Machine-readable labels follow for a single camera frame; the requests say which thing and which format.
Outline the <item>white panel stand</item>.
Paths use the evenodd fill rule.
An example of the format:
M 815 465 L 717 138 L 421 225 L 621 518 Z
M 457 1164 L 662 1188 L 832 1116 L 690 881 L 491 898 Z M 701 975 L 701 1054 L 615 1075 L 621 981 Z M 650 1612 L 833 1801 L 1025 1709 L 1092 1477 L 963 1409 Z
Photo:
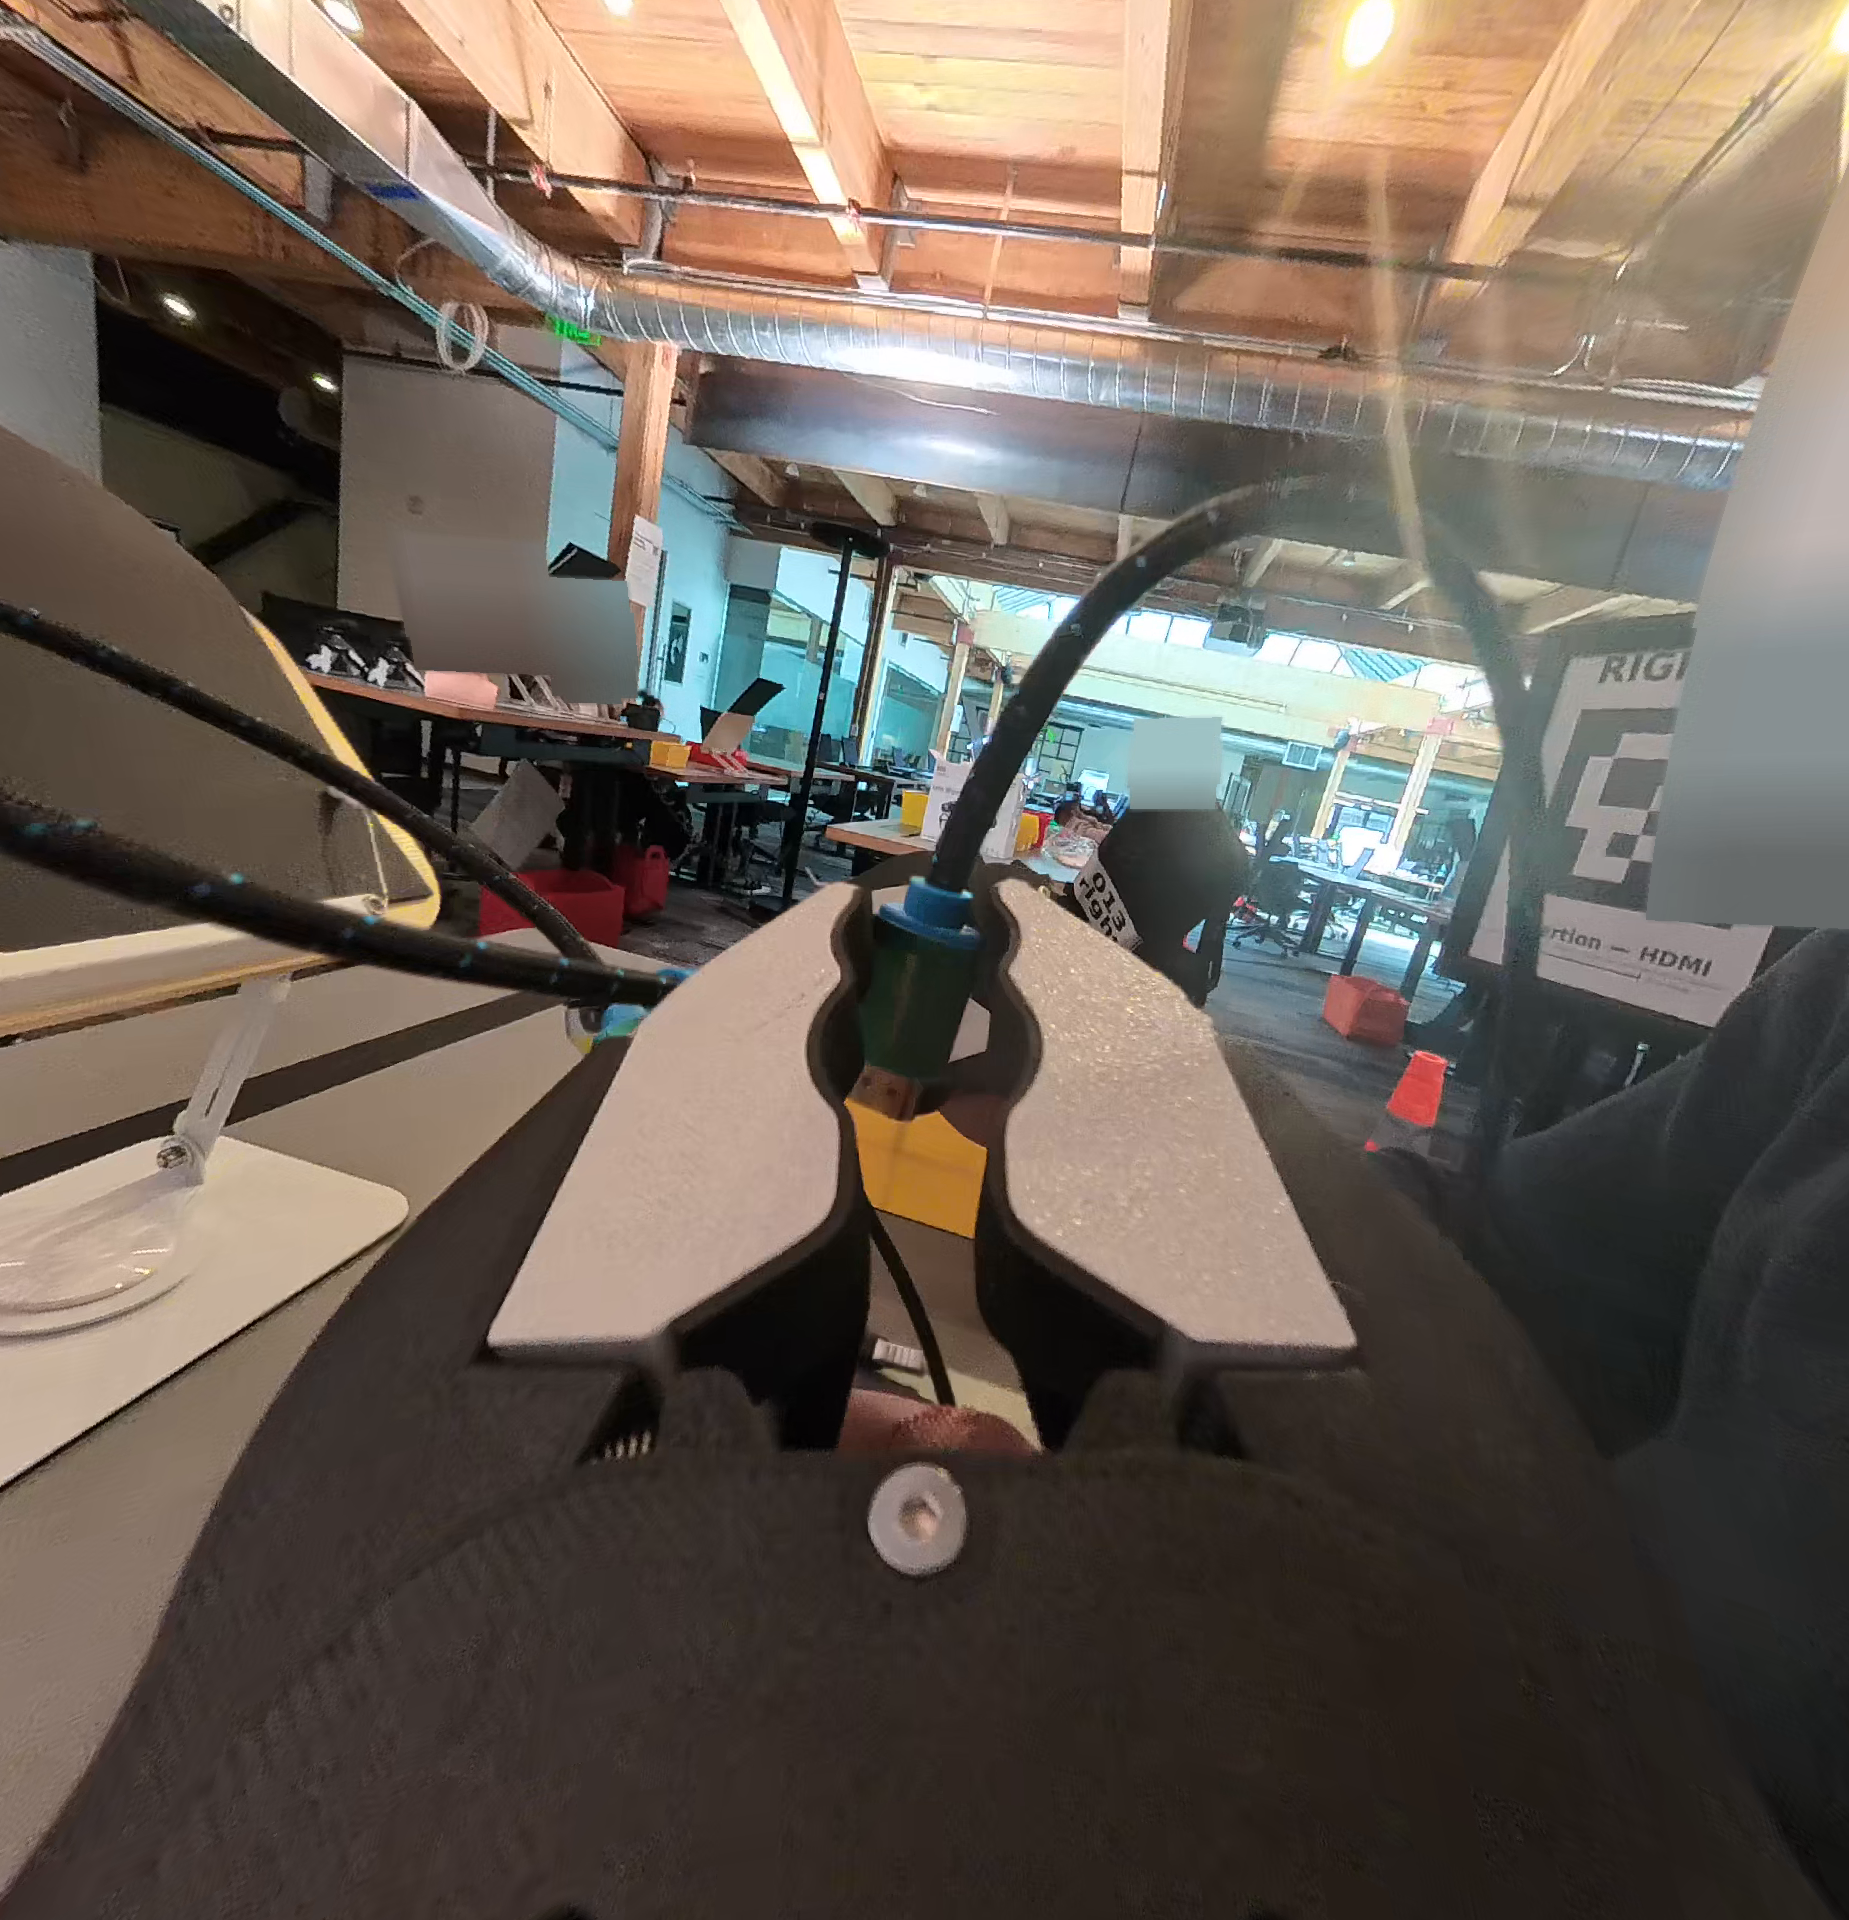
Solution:
M 0 1037 L 235 987 L 163 1133 L 0 1192 L 0 1490 L 404 1225 L 398 1192 L 229 1133 L 297 967 L 207 925 L 0 951 Z

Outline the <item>silver ventilation ducts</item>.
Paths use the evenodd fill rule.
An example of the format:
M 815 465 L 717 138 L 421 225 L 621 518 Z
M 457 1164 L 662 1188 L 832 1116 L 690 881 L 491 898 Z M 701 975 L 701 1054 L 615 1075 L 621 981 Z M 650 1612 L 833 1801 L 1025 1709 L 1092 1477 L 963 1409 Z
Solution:
M 600 340 L 1203 424 L 1724 490 L 1752 412 L 1694 397 L 1397 369 L 1170 330 L 624 276 L 527 234 L 315 4 L 131 4 L 338 181 L 532 312 Z

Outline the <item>white sign board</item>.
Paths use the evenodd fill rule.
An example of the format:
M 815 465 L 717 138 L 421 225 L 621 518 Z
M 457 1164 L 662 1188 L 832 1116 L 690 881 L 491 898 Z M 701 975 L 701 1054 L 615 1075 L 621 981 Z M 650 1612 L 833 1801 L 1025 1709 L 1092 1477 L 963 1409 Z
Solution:
M 1648 913 L 1658 815 L 1694 645 L 1685 610 L 1538 637 L 1529 718 L 1542 804 L 1536 975 L 1560 1002 L 1643 1027 L 1713 1029 L 1781 946 L 1768 925 Z

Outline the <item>wooden post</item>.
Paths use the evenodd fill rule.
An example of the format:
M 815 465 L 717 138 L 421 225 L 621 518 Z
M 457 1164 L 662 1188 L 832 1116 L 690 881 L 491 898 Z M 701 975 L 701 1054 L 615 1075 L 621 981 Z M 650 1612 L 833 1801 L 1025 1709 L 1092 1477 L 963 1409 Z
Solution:
M 659 511 L 676 369 L 678 348 L 672 343 L 637 343 L 622 351 L 607 545 L 607 558 L 621 574 L 629 573 L 640 525 L 655 525 Z

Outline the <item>person's dark top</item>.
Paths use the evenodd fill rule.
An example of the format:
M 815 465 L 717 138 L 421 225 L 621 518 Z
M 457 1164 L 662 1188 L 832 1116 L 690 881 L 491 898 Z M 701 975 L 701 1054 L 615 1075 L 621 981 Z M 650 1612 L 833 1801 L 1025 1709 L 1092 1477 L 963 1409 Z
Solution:
M 1636 1535 L 1794 1856 L 1849 1916 L 1849 1395 L 1789 1405 L 1691 1357 L 1617 1458 Z

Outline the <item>wood-edged table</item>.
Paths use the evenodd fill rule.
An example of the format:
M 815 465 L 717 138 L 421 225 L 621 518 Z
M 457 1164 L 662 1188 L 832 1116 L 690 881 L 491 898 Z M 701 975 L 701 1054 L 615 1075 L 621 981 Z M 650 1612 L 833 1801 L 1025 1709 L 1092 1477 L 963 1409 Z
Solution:
M 466 755 L 508 771 L 536 766 L 560 793 L 556 821 L 565 869 L 610 871 L 629 821 L 626 795 L 651 766 L 655 747 L 683 747 L 669 732 L 642 732 L 607 718 L 521 706 L 477 706 L 363 681 L 308 673 L 341 735 L 364 771 L 460 828 L 460 778 Z
M 866 877 L 889 861 L 907 861 L 910 857 L 920 857 L 924 868 L 928 868 L 935 852 L 935 844 L 928 836 L 903 828 L 900 819 L 833 821 L 826 828 L 820 844 L 826 850 L 849 861 L 852 881 Z M 1067 885 L 1079 877 L 1077 868 L 1050 858 L 1042 850 L 1019 852 L 1013 865 L 1055 888 Z

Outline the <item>white paper sheet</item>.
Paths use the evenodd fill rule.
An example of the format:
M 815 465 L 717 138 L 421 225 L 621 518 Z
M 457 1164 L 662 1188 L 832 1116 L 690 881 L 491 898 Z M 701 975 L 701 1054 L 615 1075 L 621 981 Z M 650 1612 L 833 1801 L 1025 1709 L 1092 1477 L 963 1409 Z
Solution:
M 519 760 L 468 824 L 466 836 L 513 871 L 555 839 L 563 812 L 559 787 L 535 762 Z

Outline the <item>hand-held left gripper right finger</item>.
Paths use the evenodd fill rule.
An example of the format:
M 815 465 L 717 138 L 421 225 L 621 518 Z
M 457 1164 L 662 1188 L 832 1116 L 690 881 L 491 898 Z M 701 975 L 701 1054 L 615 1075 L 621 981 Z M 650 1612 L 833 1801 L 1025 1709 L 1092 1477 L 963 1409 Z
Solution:
M 1358 1339 L 1206 1016 L 1030 881 L 985 901 L 1003 1075 L 976 1304 L 1040 1445 L 1097 1384 L 1170 1417 L 1225 1373 L 1334 1373 Z

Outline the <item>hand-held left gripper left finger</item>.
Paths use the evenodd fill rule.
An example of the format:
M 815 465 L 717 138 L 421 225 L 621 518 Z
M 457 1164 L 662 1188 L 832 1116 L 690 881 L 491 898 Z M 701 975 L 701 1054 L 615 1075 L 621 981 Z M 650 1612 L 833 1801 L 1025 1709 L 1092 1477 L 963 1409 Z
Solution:
M 844 1097 L 869 894 L 833 882 L 678 984 L 624 1043 L 489 1326 L 492 1357 L 734 1377 L 830 1449 L 869 1304 Z

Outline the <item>yellow plastic bin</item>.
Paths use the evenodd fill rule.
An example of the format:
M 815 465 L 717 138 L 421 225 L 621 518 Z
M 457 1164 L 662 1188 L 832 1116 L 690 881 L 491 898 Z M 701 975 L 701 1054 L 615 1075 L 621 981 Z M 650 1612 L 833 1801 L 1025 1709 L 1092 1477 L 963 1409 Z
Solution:
M 848 1101 L 848 1111 L 869 1207 L 972 1239 L 983 1192 L 983 1144 L 942 1111 L 894 1119 L 860 1101 Z

